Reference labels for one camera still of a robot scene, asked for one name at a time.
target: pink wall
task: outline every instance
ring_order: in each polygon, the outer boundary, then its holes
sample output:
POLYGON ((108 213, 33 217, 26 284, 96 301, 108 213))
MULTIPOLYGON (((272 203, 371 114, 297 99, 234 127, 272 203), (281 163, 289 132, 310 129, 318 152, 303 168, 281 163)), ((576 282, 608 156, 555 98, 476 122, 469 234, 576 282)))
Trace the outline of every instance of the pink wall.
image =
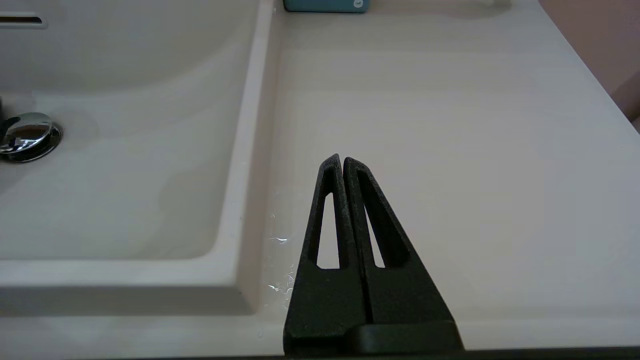
POLYGON ((640 115, 640 0, 540 0, 622 112, 640 115))

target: teal box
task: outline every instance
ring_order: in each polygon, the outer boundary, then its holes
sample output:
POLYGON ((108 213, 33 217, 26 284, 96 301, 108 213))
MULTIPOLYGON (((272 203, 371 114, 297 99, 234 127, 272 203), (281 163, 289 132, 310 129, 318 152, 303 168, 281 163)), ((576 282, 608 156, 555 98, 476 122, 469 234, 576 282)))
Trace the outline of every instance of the teal box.
POLYGON ((289 12, 364 13, 369 0, 284 0, 289 12))

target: white sink basin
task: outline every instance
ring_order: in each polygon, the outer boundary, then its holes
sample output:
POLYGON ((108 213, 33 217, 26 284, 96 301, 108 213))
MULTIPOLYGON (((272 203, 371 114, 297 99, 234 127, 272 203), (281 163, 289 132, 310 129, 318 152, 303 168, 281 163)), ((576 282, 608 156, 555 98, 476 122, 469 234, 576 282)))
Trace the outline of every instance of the white sink basin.
POLYGON ((4 315, 250 313, 275 84, 272 1, 22 1, 9 115, 64 129, 0 164, 4 315))

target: white countertop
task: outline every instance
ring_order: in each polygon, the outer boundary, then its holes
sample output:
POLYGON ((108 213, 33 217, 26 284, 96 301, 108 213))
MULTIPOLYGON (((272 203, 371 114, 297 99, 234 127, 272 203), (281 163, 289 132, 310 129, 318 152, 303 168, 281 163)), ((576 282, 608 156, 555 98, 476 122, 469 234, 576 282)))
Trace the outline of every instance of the white countertop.
POLYGON ((0 318, 2 357, 279 353, 335 152, 371 168, 467 348, 640 344, 640 136, 537 2, 484 4, 287 18, 257 315, 0 318))

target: countertop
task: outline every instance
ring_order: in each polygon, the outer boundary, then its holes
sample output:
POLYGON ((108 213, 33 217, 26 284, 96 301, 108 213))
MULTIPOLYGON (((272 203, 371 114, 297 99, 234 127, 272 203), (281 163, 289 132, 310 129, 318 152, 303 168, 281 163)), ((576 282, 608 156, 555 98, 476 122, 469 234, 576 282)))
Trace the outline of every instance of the countertop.
POLYGON ((336 152, 371 168, 467 348, 640 343, 640 136, 537 2, 290 14, 273 136, 256 315, 0 318, 3 358, 280 353, 336 152))

